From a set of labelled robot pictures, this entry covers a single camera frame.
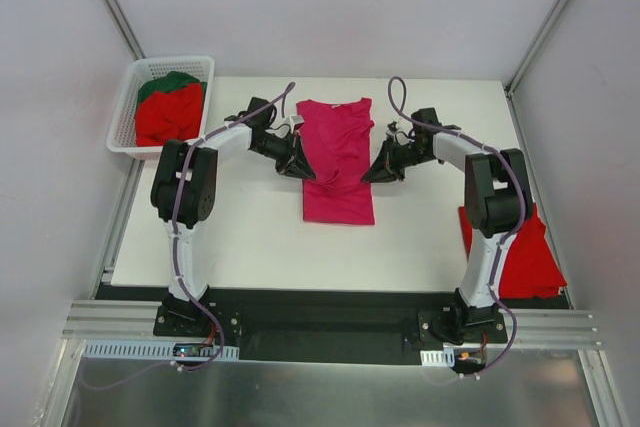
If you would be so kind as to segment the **pink t shirt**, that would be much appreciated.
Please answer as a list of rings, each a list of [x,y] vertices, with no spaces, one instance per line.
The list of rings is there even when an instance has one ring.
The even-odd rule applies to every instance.
[[[373,226],[371,185],[362,180],[370,168],[372,100],[345,104],[314,100],[297,103],[304,124],[304,153],[316,178],[303,182],[303,220],[310,223]]]

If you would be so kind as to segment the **white perforated plastic basket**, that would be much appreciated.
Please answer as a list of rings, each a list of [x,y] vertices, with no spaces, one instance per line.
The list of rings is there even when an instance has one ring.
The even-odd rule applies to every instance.
[[[171,71],[189,74],[206,82],[201,122],[197,136],[204,134],[212,95],[215,61],[204,55],[152,57],[134,61],[126,70],[109,128],[106,146],[113,153],[126,154],[136,160],[156,160],[160,146],[140,147],[136,142],[135,115],[137,94],[148,81]]]

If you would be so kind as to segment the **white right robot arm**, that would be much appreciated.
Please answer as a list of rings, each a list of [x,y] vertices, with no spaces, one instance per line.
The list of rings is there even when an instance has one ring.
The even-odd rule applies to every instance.
[[[390,183],[405,179],[409,167],[437,161],[464,174],[464,213],[472,228],[467,269],[455,291],[449,328],[452,335],[470,342],[481,335],[498,307],[499,283],[508,251],[533,214],[533,200],[524,154],[517,148],[498,150],[483,144],[454,125],[442,124],[433,108],[410,116],[408,141],[395,123],[365,183]]]

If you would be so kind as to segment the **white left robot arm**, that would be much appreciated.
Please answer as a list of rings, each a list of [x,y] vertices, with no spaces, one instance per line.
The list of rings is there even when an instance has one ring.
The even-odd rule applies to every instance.
[[[248,109],[227,117],[222,125],[191,141],[171,139],[162,148],[150,201],[168,235],[172,280],[169,294],[187,302],[177,313],[177,324],[192,336],[205,333],[212,313],[198,302],[208,289],[196,259],[198,226],[212,213],[218,169],[233,157],[251,151],[275,162],[278,175],[314,180],[316,174],[304,152],[302,116],[286,118],[288,132],[280,137],[273,125],[273,101],[252,98]]]

